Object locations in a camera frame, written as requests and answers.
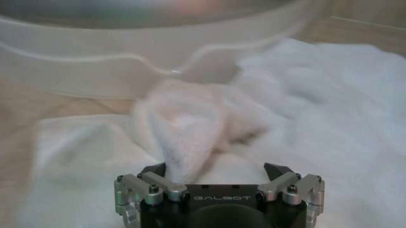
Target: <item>white towel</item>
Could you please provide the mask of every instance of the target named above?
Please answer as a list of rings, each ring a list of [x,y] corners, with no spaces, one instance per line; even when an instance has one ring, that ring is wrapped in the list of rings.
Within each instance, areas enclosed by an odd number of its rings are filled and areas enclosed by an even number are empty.
[[[319,228],[402,227],[406,60],[288,39],[239,66],[228,85],[164,82],[131,117],[41,121],[19,226],[123,227],[112,181],[165,161],[172,180],[214,184],[264,183],[263,162],[287,165],[324,178]]]

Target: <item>white plastic basin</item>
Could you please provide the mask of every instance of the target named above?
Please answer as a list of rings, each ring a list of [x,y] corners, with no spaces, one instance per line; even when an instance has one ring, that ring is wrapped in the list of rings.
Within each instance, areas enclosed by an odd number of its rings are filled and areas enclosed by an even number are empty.
[[[210,17],[191,7],[185,12],[195,17],[131,23],[103,13],[92,20],[81,18],[87,14],[23,17],[1,0],[0,75],[60,94],[108,98],[141,97],[165,78],[227,82],[236,59],[295,34],[326,6],[324,0],[268,1],[278,4],[246,11],[244,6],[234,14],[223,9]]]

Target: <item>wooden surface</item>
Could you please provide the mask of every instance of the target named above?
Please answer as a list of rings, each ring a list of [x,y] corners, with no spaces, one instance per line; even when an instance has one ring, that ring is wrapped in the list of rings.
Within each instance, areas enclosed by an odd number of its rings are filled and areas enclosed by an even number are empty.
[[[320,19],[298,36],[307,42],[368,43],[406,55],[406,30],[336,18]],[[77,99],[0,80],[0,227],[13,227],[29,191],[35,122],[88,114],[128,114],[131,101]]]
[[[332,15],[406,28],[406,0],[334,0]]]

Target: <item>towel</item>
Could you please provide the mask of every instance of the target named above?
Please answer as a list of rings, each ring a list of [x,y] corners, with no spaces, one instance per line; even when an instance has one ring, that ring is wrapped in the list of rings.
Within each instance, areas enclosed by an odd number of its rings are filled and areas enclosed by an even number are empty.
[[[43,120],[19,227],[123,227],[112,181],[161,161],[206,184],[266,183],[263,162],[287,165],[326,181],[316,227],[402,227],[406,60],[287,39],[238,65],[227,85],[163,82],[131,116]]]

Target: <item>white fabric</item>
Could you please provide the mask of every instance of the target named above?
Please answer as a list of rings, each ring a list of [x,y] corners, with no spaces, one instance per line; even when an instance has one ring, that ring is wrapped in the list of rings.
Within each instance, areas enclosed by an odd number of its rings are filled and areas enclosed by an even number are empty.
[[[230,85],[167,82],[133,117],[41,121],[19,226],[123,227],[113,179],[165,159],[173,180],[214,184],[267,182],[263,162],[288,165],[324,178],[319,228],[402,227],[404,59],[288,39],[239,66]]]

